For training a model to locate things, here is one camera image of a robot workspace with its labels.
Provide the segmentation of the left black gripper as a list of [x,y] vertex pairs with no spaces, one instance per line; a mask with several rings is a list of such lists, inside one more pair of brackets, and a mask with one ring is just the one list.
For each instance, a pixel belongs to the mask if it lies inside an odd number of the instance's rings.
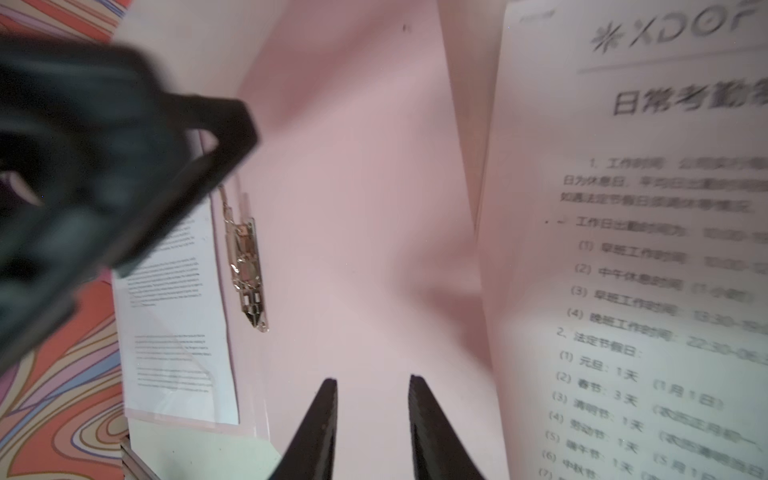
[[[82,278],[132,273],[258,145],[241,100],[167,101],[132,49],[2,39],[1,167],[38,196],[1,210],[3,368],[64,322]],[[190,158],[189,130],[216,146]]]

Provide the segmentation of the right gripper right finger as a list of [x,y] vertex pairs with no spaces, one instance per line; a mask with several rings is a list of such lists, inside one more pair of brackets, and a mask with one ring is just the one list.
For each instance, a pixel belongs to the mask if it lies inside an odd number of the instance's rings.
[[484,479],[421,376],[410,377],[408,412],[415,479]]

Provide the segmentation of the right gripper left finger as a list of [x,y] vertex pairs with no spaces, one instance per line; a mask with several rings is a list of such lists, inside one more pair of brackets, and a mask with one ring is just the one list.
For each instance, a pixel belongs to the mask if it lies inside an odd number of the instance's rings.
[[338,385],[325,379],[269,480],[331,480],[334,470]]

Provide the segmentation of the pink file folder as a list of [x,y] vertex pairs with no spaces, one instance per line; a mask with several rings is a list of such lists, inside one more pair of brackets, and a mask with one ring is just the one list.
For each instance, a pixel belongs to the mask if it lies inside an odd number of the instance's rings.
[[426,379],[470,458],[508,475],[438,1],[136,1],[115,38],[178,90],[238,97],[258,148],[226,184],[256,224],[268,329],[220,276],[240,422],[130,421],[163,479],[264,479],[321,382],[338,479],[413,477]]

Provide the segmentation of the printed English text sheet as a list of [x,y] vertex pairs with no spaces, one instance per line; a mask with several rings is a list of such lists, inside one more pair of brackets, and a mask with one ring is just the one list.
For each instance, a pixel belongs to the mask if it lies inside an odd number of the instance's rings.
[[238,424],[210,199],[112,289],[127,410]]

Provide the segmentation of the printed Chinese text sheet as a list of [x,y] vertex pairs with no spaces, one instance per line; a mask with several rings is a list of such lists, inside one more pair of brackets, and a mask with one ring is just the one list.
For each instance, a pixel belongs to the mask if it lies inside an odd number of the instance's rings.
[[479,217],[514,479],[767,475],[767,5],[505,11]]

